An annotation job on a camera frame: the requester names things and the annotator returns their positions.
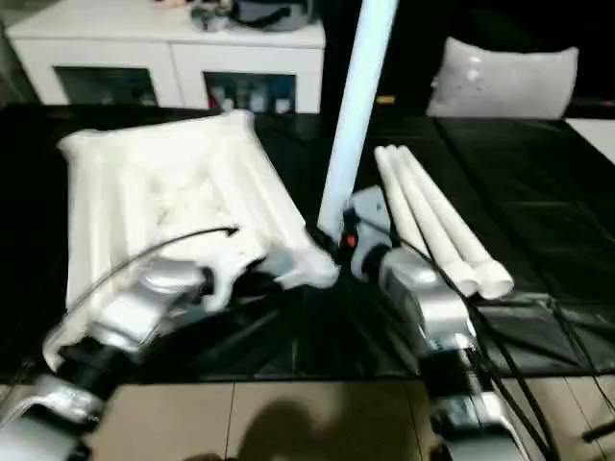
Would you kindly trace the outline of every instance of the black table surface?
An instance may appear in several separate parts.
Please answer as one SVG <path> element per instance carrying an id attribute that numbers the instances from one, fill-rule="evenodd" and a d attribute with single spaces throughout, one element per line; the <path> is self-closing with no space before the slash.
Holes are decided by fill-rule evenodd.
<path id="1" fill-rule="evenodd" d="M 99 130 L 209 115 L 187 109 L 9 107 L 0 113 L 5 302 L 0 382 L 26 359 L 44 368 L 44 331 L 64 310 L 67 165 L 56 145 Z M 332 140 L 316 115 L 257 116 L 256 132 L 308 223 Z M 564 122 L 375 117 L 357 189 L 379 183 L 371 152 L 405 144 L 515 279 L 496 302 L 473 298 L 527 376 L 615 372 L 615 166 Z M 590 360 L 571 341 L 582 339 Z M 479 328 L 482 338 L 485 331 Z M 509 370 L 495 349 L 492 357 Z M 178 335 L 141 382 L 416 377 L 403 324 L 378 290 L 342 273 L 227 312 Z"/>

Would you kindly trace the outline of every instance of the black wire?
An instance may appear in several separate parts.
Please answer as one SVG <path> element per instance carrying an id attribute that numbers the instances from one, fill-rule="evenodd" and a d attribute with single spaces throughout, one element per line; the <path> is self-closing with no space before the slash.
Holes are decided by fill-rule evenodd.
<path id="1" fill-rule="evenodd" d="M 146 248 L 145 250 L 140 251 L 136 255 L 131 256 L 128 259 L 125 259 L 124 261 L 113 266 L 105 275 L 103 275 L 101 278 L 99 278 L 94 283 L 92 283 L 86 290 L 84 290 L 83 293 L 79 295 L 79 297 L 74 302 L 72 302 L 66 310 L 70 312 L 72 309 L 79 307 L 81 304 L 83 304 L 87 300 L 87 298 L 92 296 L 92 294 L 98 288 L 103 286 L 109 279 L 116 276 L 118 273 L 126 269 L 128 266 L 143 259 L 145 256 L 155 253 L 164 247 L 168 247 L 169 245 L 180 242 L 182 240 L 187 240 L 188 238 L 197 237 L 199 235 L 205 235 L 207 233 L 226 232 L 227 235 L 233 235 L 236 231 L 237 231 L 237 228 L 223 226 L 223 227 L 218 227 L 218 228 L 195 230 L 194 232 L 189 232 L 183 235 L 179 235 L 177 237 L 169 238 L 167 240 L 162 240 L 160 243 L 157 243 L 156 245 L 152 245 Z"/>
<path id="2" fill-rule="evenodd" d="M 528 401 L 529 406 L 530 406 L 532 412 L 534 413 L 534 415 L 536 417 L 536 420 L 538 421 L 538 425 L 540 426 L 540 428 L 541 428 L 541 430 L 542 430 L 542 432 L 543 432 L 543 434 L 545 436 L 545 439 L 547 439 L 546 443 L 540 437 L 540 435 L 538 434 L 538 432 L 536 431 L 534 426 L 531 424 L 531 422 L 529 421 L 528 417 L 523 412 L 523 410 L 521 409 L 519 404 L 516 402 L 516 400 L 510 395 L 510 393 L 505 388 L 504 383 L 502 382 L 502 380 L 498 376 L 496 365 L 489 358 L 489 354 L 488 354 L 488 351 L 487 351 L 486 347 L 477 338 L 477 340 L 479 342 L 480 350 L 482 352 L 482 358 L 481 359 L 484 361 L 483 365 L 486 366 L 487 372 L 490 375 L 490 378 L 496 384 L 496 386 L 498 387 L 498 389 L 502 393 L 504 399 L 506 400 L 508 405 L 512 408 L 514 413 L 517 415 L 517 417 L 519 418 L 519 421 L 524 426 L 526 431 L 529 433 L 529 435 L 532 438 L 532 440 L 534 441 L 534 443 L 538 446 L 538 448 L 540 449 L 540 451 L 543 454 L 543 456 L 545 457 L 545 459 L 550 460 L 550 461 L 551 460 L 553 460 L 553 461 L 560 460 L 561 456 L 559 454 L 559 449 L 557 448 L 557 444 L 555 443 L 554 434 L 553 434 L 553 431 L 551 429 L 551 426 L 547 422 L 547 419 L 546 419 L 544 413 L 542 412 L 542 409 L 540 408 L 540 405 L 538 404 L 538 401 L 536 400 L 535 395 L 529 389 L 529 386 L 528 386 L 528 383 L 526 382 L 526 379 L 523 377 L 523 375 L 519 371 L 519 368 L 517 367 L 517 364 L 515 363 L 514 359 L 512 358 L 512 356 L 510 354 L 510 352 L 508 351 L 508 349 L 504 345 L 504 343 L 503 343 L 503 341 L 502 341 L 502 339 L 500 337 L 500 334 L 498 333 L 498 331 L 496 331 L 493 328 L 493 326 L 491 325 L 491 322 L 489 322 L 489 320 L 485 317 L 485 315 L 482 312 L 480 312 L 480 310 L 475 305 L 473 305 L 472 303 L 469 302 L 469 300 L 465 297 L 465 295 L 463 295 L 463 293 L 461 293 L 461 291 L 456 287 L 455 283 L 451 280 L 451 278 L 444 272 L 444 270 L 440 267 L 440 265 L 438 263 L 436 263 L 433 259 L 431 259 L 431 257 L 429 257 L 428 255 L 425 255 L 423 252 L 421 252 L 419 249 L 417 249 L 410 242 L 408 242 L 407 240 L 402 238 L 399 234 L 397 234 L 397 233 L 395 233 L 395 232 L 393 232 L 391 230 L 387 230 L 387 229 L 379 226 L 378 224 L 376 224 L 374 222 L 371 222 L 371 221 L 369 221 L 367 219 L 364 219 L 364 218 L 362 218 L 360 216 L 358 216 L 357 219 L 359 221 L 361 221 L 362 223 L 364 223 L 364 224 L 370 226 L 371 228 L 375 229 L 376 231 L 380 231 L 380 232 L 382 232 L 384 234 L 390 235 L 391 237 L 393 237 L 396 240 L 398 240 L 400 243 L 403 243 L 403 244 L 407 245 L 410 249 L 412 249 L 419 256 L 421 256 L 430 265 L 430 267 L 433 268 L 440 275 L 440 277 L 442 277 L 443 280 L 445 280 L 445 282 L 449 285 L 449 287 L 453 291 L 455 291 L 457 293 L 457 295 L 463 300 L 463 302 L 466 305 L 466 308 L 468 309 L 468 311 L 470 313 L 474 314 L 474 316 L 477 317 L 480 320 L 480 322 L 483 324 L 483 326 L 489 332 L 489 335 L 490 335 L 491 339 L 493 340 L 493 342 L 495 343 L 496 347 L 498 348 L 498 350 L 502 354 L 502 357 L 504 358 L 504 360 L 506 362 L 506 365 L 510 369 L 511 374 L 513 375 L 513 377 L 519 383 L 519 386 L 521 387 L 521 390 L 523 391 L 524 396 L 526 397 L 526 400 Z"/>
<path id="3" fill-rule="evenodd" d="M 232 227 L 228 227 L 228 226 L 222 226 L 222 227 L 217 227 L 217 228 L 209 228 L 209 229 L 202 229 L 202 230 L 195 230 L 193 232 L 189 232 L 189 233 L 185 233 L 183 235 L 179 235 L 177 237 L 172 237 L 169 238 L 167 240 L 162 240 L 161 242 L 152 245 L 148 248 L 146 248 L 145 250 L 140 251 L 139 253 L 137 253 L 136 255 L 133 255 L 131 257 L 129 257 L 128 259 L 125 259 L 124 261 L 116 264 L 115 266 L 113 266 L 105 275 L 103 275 L 101 278 L 99 278 L 98 280 L 96 280 L 94 283 L 92 283 L 87 289 L 85 289 L 81 295 L 79 295 L 77 297 L 77 299 L 72 302 L 67 308 L 67 314 L 66 315 L 70 315 L 70 312 L 73 311 L 73 309 L 78 308 L 81 304 L 83 304 L 97 289 L 99 289 L 102 285 L 104 285 L 107 281 L 109 281 L 110 279 L 112 279 L 114 276 L 116 276 L 117 274 L 119 274 L 120 272 L 122 272 L 124 269 L 126 269 L 127 267 L 129 267 L 130 265 L 134 264 L 135 262 L 143 259 L 144 257 L 151 255 L 152 253 L 157 252 L 158 250 L 161 250 L 164 247 L 167 247 L 169 245 L 172 245 L 174 243 L 180 242 L 182 240 L 187 240 L 188 238 L 192 238 L 192 237 L 196 237 L 199 235 L 205 235 L 208 233 L 216 233 L 216 232 L 225 232 L 227 235 L 233 235 L 236 231 L 238 231 L 238 228 L 232 228 Z M 35 363 L 35 358 L 34 355 L 32 355 L 30 357 L 30 360 L 26 359 L 23 362 L 23 365 L 20 366 L 16 372 L 15 372 L 15 378 L 12 380 L 12 384 L 9 387 L 9 389 L 7 390 L 7 392 L 5 393 L 4 396 L 2 396 L 2 399 L 0 399 L 0 417 L 2 416 L 3 413 L 3 407 L 4 405 L 10 400 L 14 388 L 16 387 L 16 384 L 18 384 L 19 382 L 23 381 L 24 379 L 28 379 L 30 372 L 34 369 L 34 363 Z"/>

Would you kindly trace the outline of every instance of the white tube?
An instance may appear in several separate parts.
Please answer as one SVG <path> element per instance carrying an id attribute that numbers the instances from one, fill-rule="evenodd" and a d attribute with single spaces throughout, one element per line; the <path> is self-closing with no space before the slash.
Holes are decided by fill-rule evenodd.
<path id="1" fill-rule="evenodd" d="M 391 214 L 393 215 L 393 221 L 395 221 L 397 232 L 404 240 L 407 240 L 420 252 L 429 255 L 427 247 L 425 246 L 425 241 L 423 240 L 423 235 L 421 235 L 421 231 L 416 224 L 412 210 L 407 204 L 402 187 L 395 177 L 395 170 L 393 170 L 390 158 L 383 147 L 376 148 L 374 157 L 376 158 L 378 170 L 381 173 L 382 182 L 384 183 L 384 192 L 386 193 L 386 198 L 391 208 Z"/>
<path id="2" fill-rule="evenodd" d="M 459 216 L 455 207 L 409 149 L 404 146 L 400 148 L 400 151 L 431 209 L 455 243 L 463 259 L 469 262 L 474 269 L 480 295 L 486 300 L 495 300 L 509 293 L 514 286 L 512 276 L 502 263 L 494 260 L 485 250 L 463 218 Z"/>
<path id="3" fill-rule="evenodd" d="M 461 293 L 465 296 L 475 294 L 479 285 L 472 268 L 467 262 L 461 260 L 455 245 L 433 213 L 412 172 L 407 167 L 402 153 L 394 146 L 387 147 L 386 152 L 392 159 L 397 179 L 414 213 L 414 218 L 421 228 L 421 233 L 425 236 L 433 259 L 442 267 Z"/>
<path id="4" fill-rule="evenodd" d="M 337 121 L 318 228 L 339 241 L 399 0 L 363 0 Z"/>

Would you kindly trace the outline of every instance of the wooden floor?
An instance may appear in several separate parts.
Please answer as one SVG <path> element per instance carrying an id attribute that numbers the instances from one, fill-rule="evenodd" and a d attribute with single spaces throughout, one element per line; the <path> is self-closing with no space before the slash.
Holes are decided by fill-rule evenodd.
<path id="1" fill-rule="evenodd" d="M 615 377 L 601 383 L 615 400 Z M 507 384 L 520 395 L 516 383 Z M 615 461 L 615 435 L 591 445 L 579 438 L 615 418 L 591 379 L 534 379 L 530 386 L 563 460 Z M 427 461 L 437 442 L 428 415 L 420 382 L 127 386 L 89 442 L 95 461 L 183 461 L 201 453 L 241 461 Z M 529 451 L 543 459 L 532 444 Z"/>

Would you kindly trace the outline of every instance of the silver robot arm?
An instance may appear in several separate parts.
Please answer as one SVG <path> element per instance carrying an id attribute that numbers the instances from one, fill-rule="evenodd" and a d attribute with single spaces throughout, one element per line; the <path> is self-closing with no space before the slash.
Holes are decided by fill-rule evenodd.
<path id="1" fill-rule="evenodd" d="M 382 232 L 389 228 L 380 188 L 365 189 L 351 199 L 342 242 L 354 244 L 353 274 L 376 283 L 404 319 L 416 372 L 430 396 L 431 427 L 443 439 L 431 460 L 529 461 L 504 403 L 476 365 L 477 338 L 465 302 L 424 257 L 391 248 Z"/>
<path id="2" fill-rule="evenodd" d="M 0 426 L 3 461 L 85 461 L 82 437 L 100 423 L 120 384 L 163 338 L 203 318 L 201 298 L 213 272 L 191 261 L 157 258 L 102 309 L 84 339 L 61 351 L 55 375 L 41 376 L 33 394 Z"/>

